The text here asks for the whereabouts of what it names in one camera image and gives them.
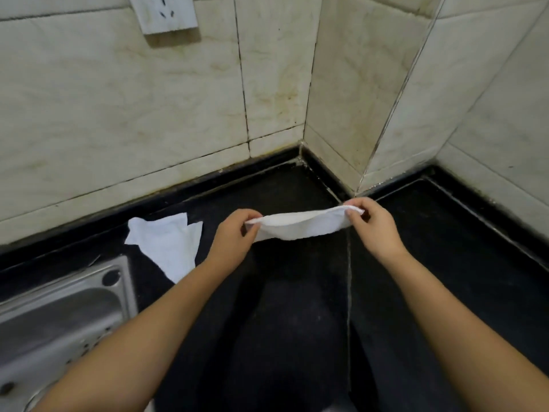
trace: wall tile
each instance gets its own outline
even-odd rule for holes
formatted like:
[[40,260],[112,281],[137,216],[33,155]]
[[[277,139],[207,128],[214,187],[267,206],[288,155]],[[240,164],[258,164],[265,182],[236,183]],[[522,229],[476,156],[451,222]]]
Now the wall tile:
[[418,153],[417,155],[411,156],[406,160],[397,162],[391,166],[384,167],[376,171],[369,171],[364,175],[362,182],[360,183],[358,193],[362,193],[367,189],[370,189],[380,183],[388,181],[391,178],[399,176],[404,172],[407,172],[410,169],[414,169],[416,166],[425,164],[427,161],[431,160],[436,156],[436,153],[439,151],[438,147],[425,150],[424,152]]
[[429,20],[370,0],[323,0],[307,124],[363,172]]
[[233,0],[148,38],[130,9],[0,23],[0,220],[247,140]]
[[549,10],[450,139],[452,145],[549,204]]
[[362,175],[315,133],[308,124],[305,125],[304,140],[309,150],[322,160],[326,167],[347,186],[349,192],[354,193],[359,187]]
[[303,140],[304,124],[250,141],[250,157],[256,158]]
[[538,0],[445,0],[440,10],[439,18],[458,16],[460,14],[472,13],[497,9],[500,7],[528,3]]
[[376,0],[410,13],[433,17],[440,0]]
[[534,231],[549,238],[549,207],[527,194],[486,166],[470,158],[451,144],[437,155],[441,166],[463,183],[502,207]]
[[368,171],[442,147],[544,5],[437,20]]
[[8,244],[90,214],[125,204],[170,186],[223,169],[246,160],[248,157],[248,145],[241,144],[100,191],[0,221],[0,244]]
[[322,0],[236,0],[251,139],[303,124]]
[[0,0],[0,19],[127,7],[128,0]]

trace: forearm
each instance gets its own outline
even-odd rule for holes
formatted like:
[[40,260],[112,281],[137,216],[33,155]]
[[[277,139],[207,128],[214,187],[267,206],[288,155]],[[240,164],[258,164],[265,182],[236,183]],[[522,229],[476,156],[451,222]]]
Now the forearm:
[[475,411],[549,410],[549,380],[409,254],[384,262],[450,380]]
[[76,363],[37,411],[143,411],[202,307],[227,276],[199,265]]

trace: person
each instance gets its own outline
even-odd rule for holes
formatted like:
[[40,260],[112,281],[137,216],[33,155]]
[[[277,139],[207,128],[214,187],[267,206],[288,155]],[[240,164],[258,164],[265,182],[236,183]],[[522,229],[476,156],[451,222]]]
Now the person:
[[[391,214],[369,198],[345,204],[366,210],[362,217],[355,211],[347,216],[399,286],[468,407],[548,411],[549,379],[410,255]],[[217,228],[204,262],[71,367],[36,412],[143,411],[202,307],[250,250],[260,225],[242,236],[244,222],[261,216],[249,209],[232,213]]]

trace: sink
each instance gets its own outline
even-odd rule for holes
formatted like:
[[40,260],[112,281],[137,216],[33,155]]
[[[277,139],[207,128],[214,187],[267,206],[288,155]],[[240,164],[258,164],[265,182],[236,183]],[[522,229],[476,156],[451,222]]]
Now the sink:
[[0,304],[0,410],[32,410],[72,363],[136,315],[126,256]]

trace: towel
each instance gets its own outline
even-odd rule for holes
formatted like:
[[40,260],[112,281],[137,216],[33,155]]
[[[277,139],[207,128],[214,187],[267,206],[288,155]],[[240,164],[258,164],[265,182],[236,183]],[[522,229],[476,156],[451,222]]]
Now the towel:
[[345,215],[345,211],[348,209],[356,211],[360,215],[364,214],[363,209],[352,205],[340,205],[339,207],[320,211],[267,215],[246,221],[245,224],[247,229],[250,229],[254,224],[261,224],[254,242],[269,238],[297,240],[299,238],[330,234],[349,227],[351,222]]
[[195,268],[194,258],[202,236],[202,221],[187,225],[187,213],[157,221],[132,218],[125,244],[136,244],[173,283]]

